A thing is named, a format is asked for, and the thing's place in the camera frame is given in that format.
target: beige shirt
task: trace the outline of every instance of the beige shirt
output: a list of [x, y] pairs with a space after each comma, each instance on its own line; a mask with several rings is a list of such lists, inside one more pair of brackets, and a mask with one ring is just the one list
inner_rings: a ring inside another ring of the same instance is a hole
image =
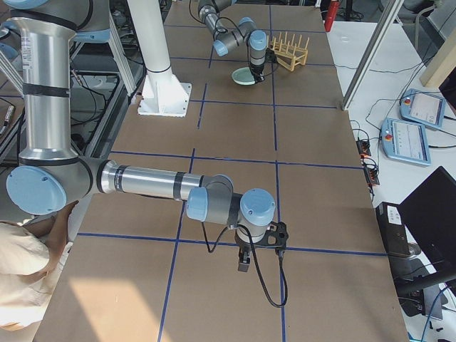
[[46, 245], [23, 227], [0, 223], [0, 327], [17, 330], [43, 319], [61, 267], [31, 276], [49, 261]]

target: white pedestal base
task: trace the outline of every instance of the white pedestal base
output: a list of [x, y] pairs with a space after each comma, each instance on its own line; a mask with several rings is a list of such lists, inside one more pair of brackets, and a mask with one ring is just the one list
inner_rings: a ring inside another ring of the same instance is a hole
[[180, 83], [177, 77], [172, 75], [170, 82], [157, 83], [154, 88], [157, 89], [156, 94], [147, 75], [138, 108], [139, 115], [185, 117], [192, 91], [190, 83]]

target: person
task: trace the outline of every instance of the person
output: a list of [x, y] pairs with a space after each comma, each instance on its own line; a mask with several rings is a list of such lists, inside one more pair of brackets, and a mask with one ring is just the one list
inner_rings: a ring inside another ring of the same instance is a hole
[[[0, 221], [0, 327], [9, 331], [41, 321], [63, 265], [68, 218], [77, 202], [55, 217], [20, 226]], [[47, 236], [46, 242], [40, 238]]]

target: white table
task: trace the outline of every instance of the white table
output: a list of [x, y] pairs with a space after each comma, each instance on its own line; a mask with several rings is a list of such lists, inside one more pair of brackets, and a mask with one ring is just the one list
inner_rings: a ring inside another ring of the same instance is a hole
[[[333, 28], [328, 33], [328, 39], [333, 54], [334, 63], [337, 65], [337, 73], [341, 83], [342, 92], [345, 93], [359, 61], [366, 49], [366, 46], [374, 31], [374, 23], [353, 23], [353, 22], [334, 22]], [[404, 30], [399, 24], [394, 24], [380, 47], [377, 56], [375, 57], [370, 69], [376, 71], [399, 71], [405, 68], [416, 66], [421, 62], [420, 57], [416, 53], [413, 45], [405, 35]], [[361, 129], [365, 130], [371, 138], [378, 137], [378, 130], [369, 125], [365, 118], [369, 113], [372, 105], [381, 98], [396, 99], [402, 95], [403, 87], [410, 80], [416, 68], [401, 73], [379, 73], [369, 71], [365, 77], [361, 87], [349, 108], [350, 118], [357, 120]], [[418, 75], [413, 79], [408, 88], [416, 88], [425, 91], [438, 91], [438, 89], [424, 88], [421, 86], [419, 76], [424, 72], [425, 67], [421, 68]], [[380, 127], [387, 112], [390, 110], [394, 101], [382, 100], [370, 114], [370, 121]], [[447, 106], [445, 109], [447, 116], [454, 117], [455, 115]], [[398, 102], [394, 104], [390, 111], [389, 118], [400, 118]], [[456, 134], [456, 122], [444, 119], [443, 129]], [[426, 130], [429, 145], [456, 145], [456, 138], [440, 133], [437, 131]], [[355, 137], [358, 136], [358, 131], [353, 131]], [[360, 139], [366, 136], [359, 133]], [[377, 207], [381, 202], [401, 203], [421, 182], [429, 176], [437, 167], [443, 166], [453, 177], [456, 178], [456, 149], [447, 150], [431, 150], [432, 165], [429, 167], [421, 167], [406, 162], [400, 162], [388, 159], [382, 147], [378, 147], [378, 140], [371, 141], [371, 152], [373, 159], [379, 162], [380, 185], [374, 187], [375, 197], [373, 206]], [[423, 264], [428, 264], [429, 261], [422, 259]], [[432, 267], [428, 267], [429, 271], [434, 271]], [[456, 337], [456, 313], [443, 311], [443, 322], [435, 323], [434, 327], [444, 327], [444, 330], [437, 333], [434, 330], [428, 330], [426, 341], [437, 341], [439, 338], [446, 338], [449, 341], [454, 341]], [[404, 314], [404, 319], [408, 331], [414, 338], [421, 338], [425, 317], [415, 316], [407, 317]]]

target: red fire extinguisher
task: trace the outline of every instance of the red fire extinguisher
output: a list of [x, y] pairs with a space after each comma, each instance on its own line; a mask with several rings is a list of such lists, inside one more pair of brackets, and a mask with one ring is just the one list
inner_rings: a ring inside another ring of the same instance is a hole
[[331, 27], [333, 26], [334, 19], [337, 16], [337, 10], [339, 8], [339, 4], [340, 4], [340, 2], [338, 0], [333, 0], [329, 4], [328, 13], [326, 14], [326, 20], [325, 20], [326, 32], [329, 32], [331, 30]]

